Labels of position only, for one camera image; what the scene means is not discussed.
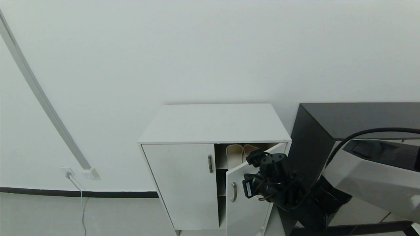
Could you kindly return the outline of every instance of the shoe cabinet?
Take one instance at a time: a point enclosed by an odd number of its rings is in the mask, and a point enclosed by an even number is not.
[[[288,153],[291,138],[271,104],[165,105],[138,141],[174,235],[263,236],[272,204],[245,197],[232,144]]]

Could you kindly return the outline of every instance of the slipper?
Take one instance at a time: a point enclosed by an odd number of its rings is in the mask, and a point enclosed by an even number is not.
[[[244,148],[239,144],[232,144],[226,148],[226,160],[228,163],[228,170],[235,168],[242,164],[242,153]]]
[[[242,162],[246,162],[249,154],[252,151],[255,151],[255,150],[258,150],[258,149],[259,149],[258,147],[252,146],[250,144],[244,145],[244,155],[242,156]]]

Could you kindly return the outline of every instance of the cabinet handle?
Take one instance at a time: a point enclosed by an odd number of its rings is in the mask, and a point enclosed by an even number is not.
[[[235,202],[236,201],[236,196],[238,195],[238,189],[236,188],[236,183],[235,182],[232,183],[232,187],[234,188],[234,196],[231,197],[231,201]]]
[[[209,172],[210,173],[213,173],[213,166],[212,166],[211,155],[209,155]]]

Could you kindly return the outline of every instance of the cabinet top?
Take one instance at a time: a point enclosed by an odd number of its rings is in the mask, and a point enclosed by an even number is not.
[[[289,142],[271,104],[165,105],[139,144]]]

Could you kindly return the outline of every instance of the black baseboard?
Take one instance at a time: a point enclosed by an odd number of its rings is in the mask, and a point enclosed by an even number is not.
[[[294,228],[289,236],[348,236],[348,235],[364,235],[374,233],[387,233],[395,231],[409,231],[411,221],[397,221],[397,222],[384,222],[378,224],[367,225],[352,225],[352,226],[332,226],[328,227],[322,232],[312,232],[305,228]]]
[[[79,191],[46,190],[46,189],[21,189],[0,187],[2,193],[29,194],[58,197],[80,197]],[[91,192],[83,191],[83,197],[106,198],[158,198],[157,192]]]

